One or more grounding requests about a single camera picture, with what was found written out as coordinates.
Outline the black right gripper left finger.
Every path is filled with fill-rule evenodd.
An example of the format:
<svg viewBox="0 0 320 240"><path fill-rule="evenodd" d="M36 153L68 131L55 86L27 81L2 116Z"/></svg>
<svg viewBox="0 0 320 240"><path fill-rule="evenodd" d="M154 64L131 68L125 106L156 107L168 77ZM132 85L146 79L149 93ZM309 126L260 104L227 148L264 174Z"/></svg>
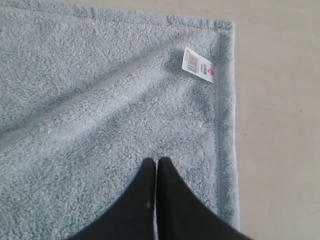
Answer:
<svg viewBox="0 0 320 240"><path fill-rule="evenodd" d="M156 164L146 158L117 201L71 240L154 240Z"/></svg>

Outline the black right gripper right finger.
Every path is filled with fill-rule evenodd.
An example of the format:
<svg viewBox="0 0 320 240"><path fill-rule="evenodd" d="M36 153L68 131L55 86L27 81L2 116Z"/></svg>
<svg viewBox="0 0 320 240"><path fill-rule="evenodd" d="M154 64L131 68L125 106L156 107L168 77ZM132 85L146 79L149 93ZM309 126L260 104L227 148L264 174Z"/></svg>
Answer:
<svg viewBox="0 0 320 240"><path fill-rule="evenodd" d="M209 210L189 189L172 161L158 161L156 222L160 240L248 240Z"/></svg>

